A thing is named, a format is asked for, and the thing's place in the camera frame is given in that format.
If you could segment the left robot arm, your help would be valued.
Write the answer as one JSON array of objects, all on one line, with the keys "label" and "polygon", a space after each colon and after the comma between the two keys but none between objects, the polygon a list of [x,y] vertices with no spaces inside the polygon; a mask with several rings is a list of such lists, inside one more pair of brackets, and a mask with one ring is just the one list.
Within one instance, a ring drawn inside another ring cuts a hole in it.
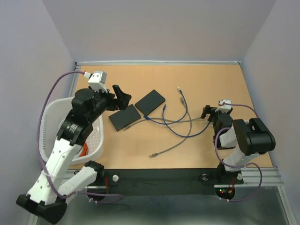
[{"label": "left robot arm", "polygon": [[131,95],[124,93],[118,85],[113,85],[113,90],[114,93],[110,93],[88,87],[75,93],[72,109],[56,135],[49,159],[41,163],[43,170],[33,187],[18,196],[17,205],[54,225],[63,218],[74,195],[83,194],[83,189],[91,183],[108,182],[104,166],[95,161],[87,162],[67,182],[62,180],[102,113],[128,107]]}]

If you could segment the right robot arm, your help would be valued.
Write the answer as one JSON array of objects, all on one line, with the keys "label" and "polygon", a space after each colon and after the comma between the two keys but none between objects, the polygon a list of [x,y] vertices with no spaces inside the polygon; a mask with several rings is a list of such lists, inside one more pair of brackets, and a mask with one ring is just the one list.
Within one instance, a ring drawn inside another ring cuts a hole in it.
[{"label": "right robot arm", "polygon": [[214,130],[215,153],[220,160],[216,169],[202,174],[206,185],[241,184],[241,169],[253,158],[273,151],[276,146],[275,137],[260,118],[234,120],[230,116],[232,110],[230,105],[219,108],[206,105],[203,108],[201,118],[209,115],[208,121]]}]

